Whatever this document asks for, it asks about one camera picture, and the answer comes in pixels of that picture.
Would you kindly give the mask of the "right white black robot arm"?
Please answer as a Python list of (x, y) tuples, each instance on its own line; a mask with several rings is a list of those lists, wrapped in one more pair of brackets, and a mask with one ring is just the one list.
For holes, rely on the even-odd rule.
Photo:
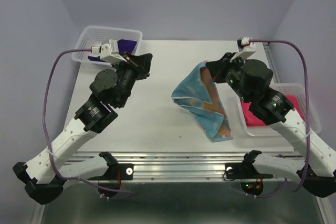
[(228, 163), (228, 179), (257, 179), (274, 176), (301, 183), (320, 198), (335, 193), (335, 150), (324, 142), (301, 118), (294, 105), (270, 87), (273, 71), (260, 60), (243, 60), (226, 53), (220, 60), (206, 63), (215, 83), (227, 83), (249, 111), (279, 133), (302, 159), (270, 156), (252, 150), (241, 163)]

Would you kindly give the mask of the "aluminium mounting rail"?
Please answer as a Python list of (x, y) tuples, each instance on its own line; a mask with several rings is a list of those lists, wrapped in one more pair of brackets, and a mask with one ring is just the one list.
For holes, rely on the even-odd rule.
[(226, 163), (242, 163), (241, 153), (79, 153), (72, 157), (59, 157), (48, 151), (47, 158), (54, 160), (63, 177), (88, 180), (100, 176), (108, 166), (117, 163), (134, 165), (132, 180), (90, 180), (101, 184), (133, 181), (154, 182), (203, 182), (218, 181), (225, 176)]

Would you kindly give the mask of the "purple towel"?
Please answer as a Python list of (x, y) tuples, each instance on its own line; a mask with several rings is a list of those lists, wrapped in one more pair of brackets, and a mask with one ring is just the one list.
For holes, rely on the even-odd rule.
[(118, 42), (119, 47), (119, 54), (122, 55), (123, 53), (133, 53), (136, 50), (137, 47), (137, 41), (135, 40), (126, 40), (126, 39), (120, 39), (116, 40)]

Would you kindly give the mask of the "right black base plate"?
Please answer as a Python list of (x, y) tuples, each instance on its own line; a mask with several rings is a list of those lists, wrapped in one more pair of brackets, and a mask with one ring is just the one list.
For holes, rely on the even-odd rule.
[(256, 171), (252, 164), (244, 163), (226, 163), (226, 178), (235, 179), (271, 179), (273, 175), (262, 174)]

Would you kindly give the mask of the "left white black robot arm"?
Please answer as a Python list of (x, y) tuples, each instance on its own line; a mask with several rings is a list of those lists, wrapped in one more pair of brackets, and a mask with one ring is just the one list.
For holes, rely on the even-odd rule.
[(89, 86), (89, 99), (75, 112), (63, 131), (52, 141), (44, 124), (46, 148), (31, 160), (13, 166), (16, 177), (24, 183), (27, 195), (35, 202), (46, 205), (75, 182), (93, 185), (106, 199), (117, 193), (126, 198), (132, 195), (121, 189), (121, 182), (133, 179), (134, 165), (118, 162), (110, 152), (101, 152), (73, 165), (65, 164), (118, 117), (115, 109), (125, 106), (135, 82), (150, 75), (151, 53), (135, 56), (124, 52), (118, 57), (116, 69), (103, 69), (97, 73)]

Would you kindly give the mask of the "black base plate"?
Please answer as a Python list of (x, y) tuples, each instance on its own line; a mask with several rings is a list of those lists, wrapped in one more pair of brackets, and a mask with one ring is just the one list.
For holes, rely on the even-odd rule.
[(262, 174), (256, 171), (252, 164), (244, 163), (226, 163), (226, 178), (235, 179), (271, 179), (273, 175)]
[(132, 163), (117, 163), (108, 166), (108, 169), (100, 176), (91, 176), (88, 180), (132, 180), (134, 165)]

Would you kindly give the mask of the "light blue towel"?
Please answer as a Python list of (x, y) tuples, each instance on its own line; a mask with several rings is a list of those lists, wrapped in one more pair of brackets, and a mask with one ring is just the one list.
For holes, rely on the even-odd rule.
[(177, 85), (171, 98), (194, 117), (210, 141), (233, 139), (228, 116), (205, 61), (196, 65)]

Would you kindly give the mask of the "white source basket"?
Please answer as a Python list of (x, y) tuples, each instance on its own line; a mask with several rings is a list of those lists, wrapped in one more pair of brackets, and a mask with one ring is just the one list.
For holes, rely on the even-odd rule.
[[(108, 39), (113, 40), (135, 40), (137, 41), (137, 48), (135, 52), (130, 53), (132, 55), (139, 54), (140, 44), (142, 42), (143, 34), (139, 30), (122, 29), (103, 26), (88, 26), (81, 33), (75, 48), (76, 49), (91, 49), (91, 47), (100, 46), (101, 43)], [(88, 56), (91, 55), (91, 51), (78, 51), (71, 55), (73, 61), (79, 63), (94, 63), (98, 65), (111, 65), (109, 63), (92, 62), (88, 60)]]

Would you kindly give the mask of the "white target basket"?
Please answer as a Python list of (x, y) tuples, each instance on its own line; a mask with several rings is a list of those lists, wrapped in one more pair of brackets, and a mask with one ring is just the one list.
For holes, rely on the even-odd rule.
[[(298, 83), (272, 83), (270, 85), (271, 88), (273, 88), (276, 91), (279, 91), (283, 93), (284, 95), (288, 96), (291, 95), (297, 99), (297, 103), (293, 103), (295, 105), (296, 110), (302, 114), (302, 118), (306, 115), (306, 99), (305, 99), (305, 91), (304, 87), (301, 86)], [(273, 129), (271, 129), (269, 126), (265, 125), (248, 125), (248, 120), (247, 120), (247, 114), (249, 113), (248, 111), (249, 104), (243, 103), (242, 101), (238, 105), (238, 110), (239, 110), (239, 115), (241, 118), (241, 122), (243, 124), (243, 129), (245, 132), (252, 136), (252, 137), (279, 137), (280, 134)], [(318, 114), (313, 106), (312, 103), (310, 103), (310, 125), (311, 128), (317, 133), (320, 134), (322, 131), (322, 126), (318, 117)]]

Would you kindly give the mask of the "pink towel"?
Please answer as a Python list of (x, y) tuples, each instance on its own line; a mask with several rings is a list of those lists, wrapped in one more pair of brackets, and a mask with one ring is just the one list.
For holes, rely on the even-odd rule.
[[(291, 94), (286, 94), (285, 95), (286, 98), (294, 105), (295, 110), (298, 111), (299, 115), (301, 116), (301, 118), (304, 120), (305, 116), (302, 113), (298, 100), (294, 95)], [(243, 115), (244, 115), (244, 119), (246, 122), (246, 125), (248, 127), (252, 127), (252, 126), (265, 126), (265, 123), (258, 119), (256, 116), (254, 116), (250, 111), (249, 111), (249, 106), (250, 106), (250, 102), (249, 103), (244, 103), (243, 101), (240, 101), (241, 103), (241, 107), (242, 107), (242, 111), (243, 111)]]

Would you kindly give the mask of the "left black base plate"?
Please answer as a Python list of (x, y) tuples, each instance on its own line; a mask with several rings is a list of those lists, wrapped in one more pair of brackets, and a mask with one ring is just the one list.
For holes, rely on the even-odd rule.
[(91, 176), (88, 180), (132, 180), (134, 165), (132, 163), (117, 163), (108, 166), (108, 169), (100, 176)]

